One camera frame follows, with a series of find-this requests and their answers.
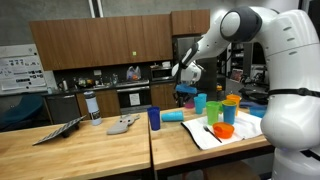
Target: microwave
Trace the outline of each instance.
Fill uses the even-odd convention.
[[[172,67],[160,67],[151,69],[151,81],[161,81],[173,79]]]

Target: blue chair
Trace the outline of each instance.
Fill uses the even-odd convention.
[[[32,119],[42,111],[42,108],[43,99],[40,95],[22,96],[17,106],[0,115],[0,132],[30,127]]]

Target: wooden tabletop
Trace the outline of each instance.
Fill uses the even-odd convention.
[[[202,115],[197,115],[194,109],[189,110],[186,108],[161,111],[161,114],[176,110],[183,111],[185,121],[206,115],[205,109]],[[270,145],[264,136],[260,135],[255,138],[234,142],[217,148],[200,150],[180,123],[181,122],[161,122],[160,130],[150,132],[155,170],[162,170]]]
[[[33,143],[63,125],[0,133],[0,175],[4,179],[91,179],[150,168],[146,113],[126,133],[106,135],[119,117],[92,126],[81,121],[70,137]]]

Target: oven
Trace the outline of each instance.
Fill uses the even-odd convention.
[[[117,93],[122,115],[146,112],[152,106],[149,80],[119,83]]]

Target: yellow cup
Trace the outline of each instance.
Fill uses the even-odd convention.
[[[241,97],[235,94],[229,94],[227,95],[227,100],[234,101],[237,104],[237,109],[236,109],[236,116],[238,116],[238,111],[239,111],[239,104]]]

